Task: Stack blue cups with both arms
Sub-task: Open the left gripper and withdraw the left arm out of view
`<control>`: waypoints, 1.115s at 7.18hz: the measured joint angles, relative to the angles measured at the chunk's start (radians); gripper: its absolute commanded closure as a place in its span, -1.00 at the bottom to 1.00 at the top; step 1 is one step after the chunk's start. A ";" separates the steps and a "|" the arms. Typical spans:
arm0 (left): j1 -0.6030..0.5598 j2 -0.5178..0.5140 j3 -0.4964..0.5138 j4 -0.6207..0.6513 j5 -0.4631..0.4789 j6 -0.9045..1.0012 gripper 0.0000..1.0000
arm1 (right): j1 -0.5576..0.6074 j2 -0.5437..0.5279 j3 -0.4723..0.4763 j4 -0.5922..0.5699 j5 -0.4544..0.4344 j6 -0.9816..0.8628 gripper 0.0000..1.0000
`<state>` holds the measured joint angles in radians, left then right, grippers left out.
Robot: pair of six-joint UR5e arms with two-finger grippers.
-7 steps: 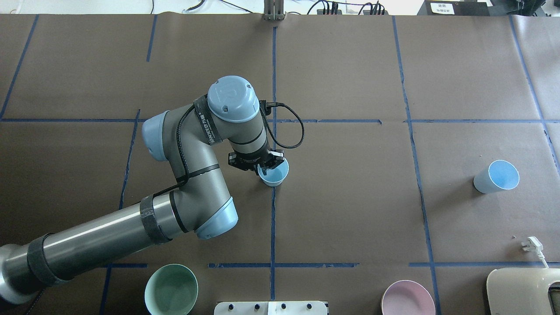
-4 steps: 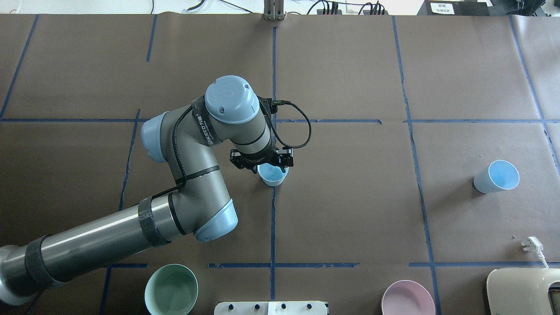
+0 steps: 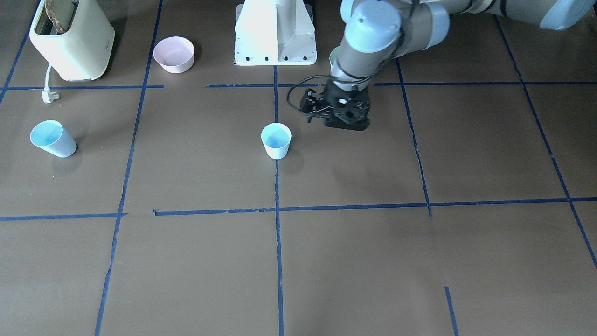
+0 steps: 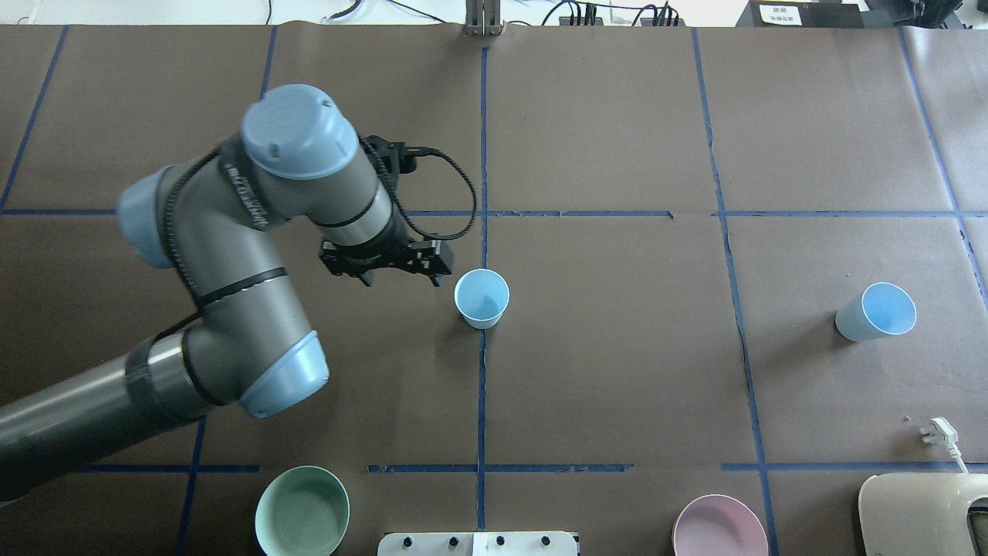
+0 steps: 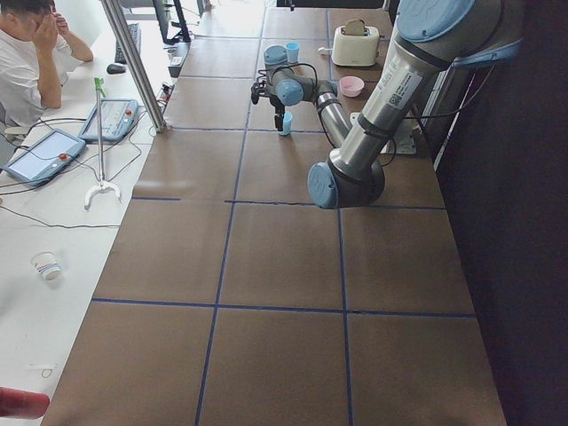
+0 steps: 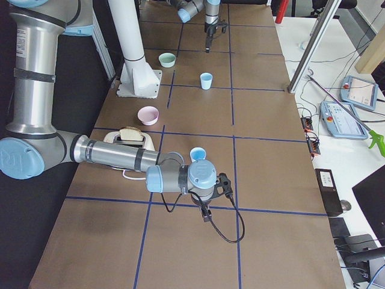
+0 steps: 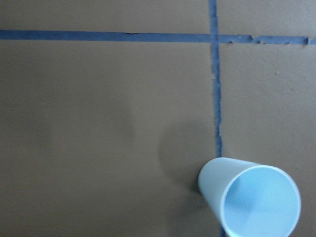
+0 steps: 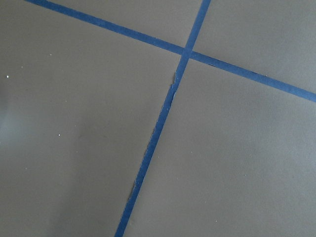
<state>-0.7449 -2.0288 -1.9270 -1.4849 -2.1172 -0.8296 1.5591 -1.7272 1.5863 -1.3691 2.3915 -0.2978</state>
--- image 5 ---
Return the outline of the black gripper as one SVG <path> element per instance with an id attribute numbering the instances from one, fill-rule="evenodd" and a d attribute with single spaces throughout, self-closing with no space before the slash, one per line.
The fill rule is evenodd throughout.
<path id="1" fill-rule="evenodd" d="M 274 107 L 274 124 L 277 131 L 283 131 L 283 115 L 285 106 L 277 96 L 270 97 L 270 103 Z"/>

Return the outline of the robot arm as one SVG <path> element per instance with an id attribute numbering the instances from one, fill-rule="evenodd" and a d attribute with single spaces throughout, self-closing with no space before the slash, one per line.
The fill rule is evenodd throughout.
<path id="1" fill-rule="evenodd" d="M 393 140 L 416 96 L 449 67 L 488 67 L 513 58 L 522 41 L 523 1 L 402 1 L 397 9 L 382 76 L 352 122 L 327 80 L 297 75 L 285 49 L 264 53 L 251 100 L 267 98 L 282 130 L 286 107 L 312 103 L 333 150 L 314 164 L 307 185 L 323 209 L 367 206 L 384 188 L 378 159 Z"/>

